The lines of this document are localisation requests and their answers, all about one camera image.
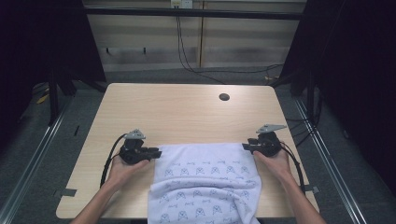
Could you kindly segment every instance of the power outlet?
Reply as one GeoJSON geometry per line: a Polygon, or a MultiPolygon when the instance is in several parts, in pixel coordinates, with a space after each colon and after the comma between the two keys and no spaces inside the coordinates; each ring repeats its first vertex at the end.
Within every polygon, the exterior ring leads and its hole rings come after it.
{"type": "Polygon", "coordinates": [[[171,0],[171,8],[181,8],[181,0],[171,0]]]}
{"type": "Polygon", "coordinates": [[[192,0],[182,0],[181,8],[189,8],[192,9],[192,0]]]}

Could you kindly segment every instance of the gray floor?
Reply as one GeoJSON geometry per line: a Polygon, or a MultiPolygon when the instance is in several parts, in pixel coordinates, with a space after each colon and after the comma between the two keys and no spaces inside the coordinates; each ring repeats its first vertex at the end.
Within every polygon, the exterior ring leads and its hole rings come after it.
{"type": "MultiPolygon", "coordinates": [[[[260,68],[249,68],[250,71],[260,68]]],[[[270,72],[271,77],[278,71],[270,72]]],[[[108,83],[197,83],[219,84],[207,77],[188,72],[184,69],[161,71],[134,71],[106,73],[108,83]]],[[[233,85],[265,85],[265,73],[236,74],[227,72],[206,73],[221,82],[233,85]]],[[[56,133],[49,151],[34,176],[34,181],[26,192],[12,223],[68,223],[56,217],[55,211],[60,201],[54,197],[57,189],[64,189],[73,170],[78,154],[91,127],[95,113],[103,94],[77,83],[78,92],[72,98],[65,111],[64,121],[56,133]]],[[[290,96],[289,86],[276,89],[279,102],[286,118],[299,119],[294,99],[290,96]]],[[[49,101],[41,105],[35,103],[41,95],[36,94],[19,124],[15,137],[7,147],[7,153],[0,159],[0,205],[16,186],[26,164],[32,158],[35,148],[47,129],[50,117],[49,101]]],[[[288,123],[293,135],[306,130],[300,122],[288,123]]],[[[394,223],[396,220],[396,202],[387,187],[373,169],[362,158],[359,149],[352,140],[343,136],[342,125],[338,123],[331,110],[324,105],[318,129],[332,153],[341,174],[352,194],[355,196],[368,223],[394,223]]],[[[295,136],[298,143],[306,132],[295,136]]],[[[320,213],[328,223],[353,223],[334,183],[316,150],[313,141],[308,138],[299,147],[299,154],[310,183],[319,188],[315,194],[320,213]]],[[[294,223],[293,218],[265,219],[264,223],[294,223]]],[[[130,223],[129,220],[101,220],[101,223],[130,223]]]]}

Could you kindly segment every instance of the floor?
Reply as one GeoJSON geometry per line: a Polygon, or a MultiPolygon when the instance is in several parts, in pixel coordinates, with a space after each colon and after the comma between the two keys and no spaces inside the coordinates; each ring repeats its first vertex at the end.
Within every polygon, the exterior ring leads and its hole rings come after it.
{"type": "MultiPolygon", "coordinates": [[[[276,80],[281,67],[265,72],[265,67],[227,67],[206,68],[207,73],[193,73],[183,68],[161,70],[106,71],[107,85],[113,82],[133,83],[197,83],[228,85],[266,85],[276,80]],[[235,71],[259,71],[257,73],[235,73],[235,71]]],[[[21,194],[21,200],[14,204],[15,213],[11,214],[12,223],[68,223],[56,217],[60,198],[57,190],[65,188],[73,171],[78,154],[89,132],[95,113],[103,94],[83,83],[75,83],[78,91],[74,97],[61,95],[60,105],[64,105],[64,118],[56,134],[43,153],[42,160],[36,163],[37,169],[32,180],[26,183],[26,191],[14,190],[19,180],[26,174],[26,167],[35,155],[37,146],[48,130],[50,103],[37,104],[45,86],[34,89],[33,100],[18,124],[18,130],[10,139],[7,151],[0,159],[0,206],[10,203],[13,193],[21,194]]],[[[288,85],[276,88],[276,95],[288,121],[288,126],[296,144],[308,134],[296,106],[296,97],[290,95],[288,85]]],[[[297,99],[304,101],[305,93],[297,99]]],[[[322,107],[318,131],[332,154],[341,175],[351,194],[356,199],[366,223],[394,223],[396,220],[396,200],[387,187],[365,162],[358,147],[344,136],[342,124],[326,104],[322,107]]],[[[311,137],[299,146],[299,154],[310,183],[317,187],[315,194],[320,213],[328,223],[354,223],[346,210],[340,193],[329,175],[329,171],[311,137]]],[[[130,223],[130,220],[101,220],[100,223],[130,223]]],[[[263,219],[263,223],[295,223],[294,218],[263,219]]]]}

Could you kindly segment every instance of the white towel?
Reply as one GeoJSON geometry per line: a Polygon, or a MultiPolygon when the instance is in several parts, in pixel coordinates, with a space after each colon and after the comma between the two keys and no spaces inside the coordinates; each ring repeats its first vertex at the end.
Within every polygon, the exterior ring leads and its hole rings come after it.
{"type": "Polygon", "coordinates": [[[259,223],[256,164],[239,143],[160,146],[148,223],[259,223]]]}

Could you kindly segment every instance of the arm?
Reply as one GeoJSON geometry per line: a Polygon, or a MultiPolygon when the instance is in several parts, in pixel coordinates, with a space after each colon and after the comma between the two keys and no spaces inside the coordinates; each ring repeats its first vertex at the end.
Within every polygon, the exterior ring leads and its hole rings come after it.
{"type": "Polygon", "coordinates": [[[301,192],[294,177],[291,174],[289,156],[284,150],[280,150],[274,157],[267,158],[259,151],[254,155],[268,167],[270,172],[280,181],[286,191],[297,223],[326,223],[311,202],[301,192]]]}
{"type": "Polygon", "coordinates": [[[111,196],[128,182],[134,172],[148,163],[149,161],[141,161],[135,165],[128,165],[120,156],[114,157],[108,180],[71,223],[96,223],[105,211],[111,196]]]}

